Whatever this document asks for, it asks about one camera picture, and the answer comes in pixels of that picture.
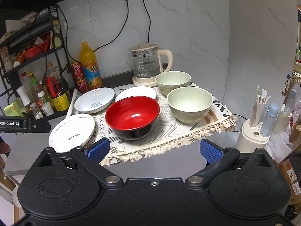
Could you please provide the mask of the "person's left hand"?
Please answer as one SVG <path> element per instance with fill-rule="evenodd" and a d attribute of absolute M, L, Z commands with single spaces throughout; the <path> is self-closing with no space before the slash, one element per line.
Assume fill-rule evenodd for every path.
<path fill-rule="evenodd" d="M 0 154 L 6 154 L 7 152 L 10 151 L 10 145 L 4 143 L 4 142 L 0 142 Z"/>

